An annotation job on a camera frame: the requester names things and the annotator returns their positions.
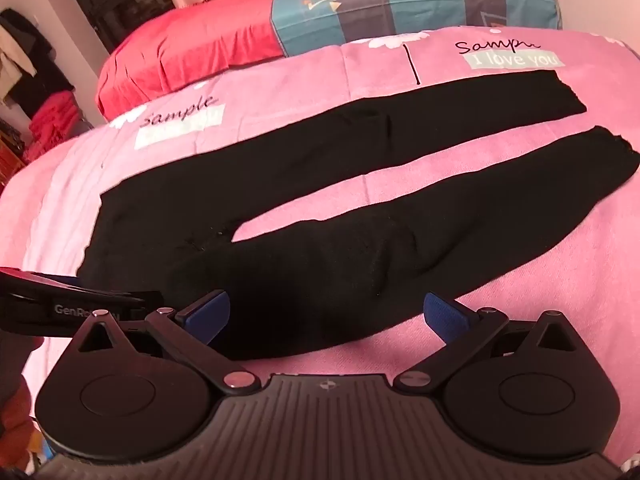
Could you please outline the black pants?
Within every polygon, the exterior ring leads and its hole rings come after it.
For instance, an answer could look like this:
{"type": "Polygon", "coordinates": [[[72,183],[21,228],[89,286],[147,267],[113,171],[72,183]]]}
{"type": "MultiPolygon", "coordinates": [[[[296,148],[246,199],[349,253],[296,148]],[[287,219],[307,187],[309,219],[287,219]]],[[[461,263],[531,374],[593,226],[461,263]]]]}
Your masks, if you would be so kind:
{"type": "Polygon", "coordinates": [[[458,298],[540,257],[634,175],[638,153],[601,127],[465,169],[584,111],[551,70],[352,101],[122,181],[78,278],[176,309],[223,290],[214,346],[239,361],[366,338],[429,292],[458,298]]]}

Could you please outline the stack of red towels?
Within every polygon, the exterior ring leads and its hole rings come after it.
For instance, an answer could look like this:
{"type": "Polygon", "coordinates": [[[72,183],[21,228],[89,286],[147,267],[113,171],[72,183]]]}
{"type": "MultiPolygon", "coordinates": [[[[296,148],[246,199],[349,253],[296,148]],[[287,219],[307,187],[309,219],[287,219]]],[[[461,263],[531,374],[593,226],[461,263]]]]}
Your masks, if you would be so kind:
{"type": "Polygon", "coordinates": [[[61,91],[47,98],[29,124],[32,142],[25,148],[26,164],[58,145],[88,132],[92,125],[85,118],[71,91],[61,91]]]}

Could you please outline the hanging clothes pile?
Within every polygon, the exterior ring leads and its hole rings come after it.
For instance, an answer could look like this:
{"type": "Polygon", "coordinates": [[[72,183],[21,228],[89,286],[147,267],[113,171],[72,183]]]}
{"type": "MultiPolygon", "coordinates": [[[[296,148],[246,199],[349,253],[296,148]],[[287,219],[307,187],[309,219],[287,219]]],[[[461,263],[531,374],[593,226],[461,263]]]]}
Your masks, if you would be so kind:
{"type": "Polygon", "coordinates": [[[1,11],[1,99],[8,96],[29,118],[50,96],[75,90],[52,52],[32,22],[13,9],[1,11]]]}

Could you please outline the red bed cover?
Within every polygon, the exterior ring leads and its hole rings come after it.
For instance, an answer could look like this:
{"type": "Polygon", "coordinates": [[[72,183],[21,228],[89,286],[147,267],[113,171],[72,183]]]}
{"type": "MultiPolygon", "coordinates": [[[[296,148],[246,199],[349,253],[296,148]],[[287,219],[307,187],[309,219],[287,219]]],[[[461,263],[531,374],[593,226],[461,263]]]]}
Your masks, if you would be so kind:
{"type": "Polygon", "coordinates": [[[195,81],[280,58],[272,3],[208,0],[144,23],[103,64],[96,108],[110,122],[195,81]]]}

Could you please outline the teal grey patterned blanket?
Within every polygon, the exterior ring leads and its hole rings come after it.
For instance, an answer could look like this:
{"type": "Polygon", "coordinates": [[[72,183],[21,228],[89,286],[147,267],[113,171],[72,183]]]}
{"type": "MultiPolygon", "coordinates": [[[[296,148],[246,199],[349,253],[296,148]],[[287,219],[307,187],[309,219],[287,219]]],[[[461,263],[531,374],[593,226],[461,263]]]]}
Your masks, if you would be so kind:
{"type": "Polygon", "coordinates": [[[273,0],[271,24],[286,56],[375,37],[449,26],[560,29],[556,0],[273,0]]]}

